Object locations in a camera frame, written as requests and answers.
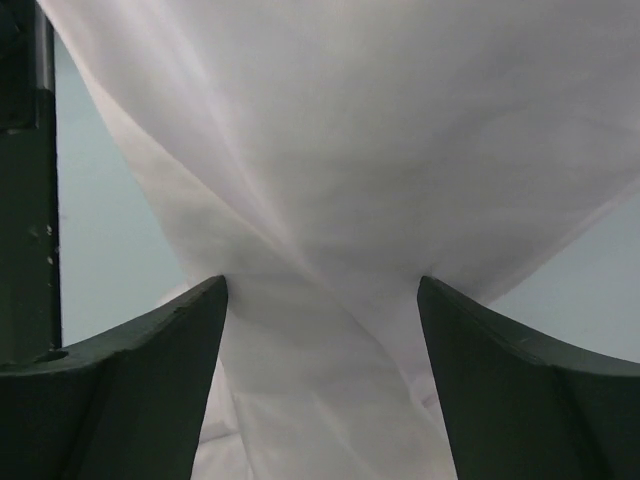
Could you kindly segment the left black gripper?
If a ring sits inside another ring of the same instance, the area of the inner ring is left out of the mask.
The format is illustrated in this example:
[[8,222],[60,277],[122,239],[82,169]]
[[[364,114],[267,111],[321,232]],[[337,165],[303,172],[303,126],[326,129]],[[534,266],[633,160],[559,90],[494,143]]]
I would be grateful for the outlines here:
[[54,31],[35,1],[1,4],[1,361],[62,343]]

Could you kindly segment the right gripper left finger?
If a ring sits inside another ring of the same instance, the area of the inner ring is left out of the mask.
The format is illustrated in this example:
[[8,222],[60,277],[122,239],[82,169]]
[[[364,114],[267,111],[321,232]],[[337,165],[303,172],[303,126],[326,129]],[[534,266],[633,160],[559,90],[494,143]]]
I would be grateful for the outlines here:
[[5,479],[187,479],[227,311],[223,277],[1,369]]

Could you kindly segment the white long sleeve shirt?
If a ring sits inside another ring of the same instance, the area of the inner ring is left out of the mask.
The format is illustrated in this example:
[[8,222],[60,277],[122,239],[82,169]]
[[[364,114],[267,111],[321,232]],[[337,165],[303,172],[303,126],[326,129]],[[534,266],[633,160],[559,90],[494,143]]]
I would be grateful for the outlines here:
[[45,1],[229,314],[196,479],[452,479],[425,275],[492,301],[639,188],[635,1]]

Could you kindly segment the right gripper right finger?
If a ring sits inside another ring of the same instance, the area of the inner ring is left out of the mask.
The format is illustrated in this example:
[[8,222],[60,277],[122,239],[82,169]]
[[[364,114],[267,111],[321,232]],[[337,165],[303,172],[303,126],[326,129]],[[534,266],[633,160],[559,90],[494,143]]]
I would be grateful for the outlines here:
[[457,475],[636,480],[639,367],[421,280],[424,337]]

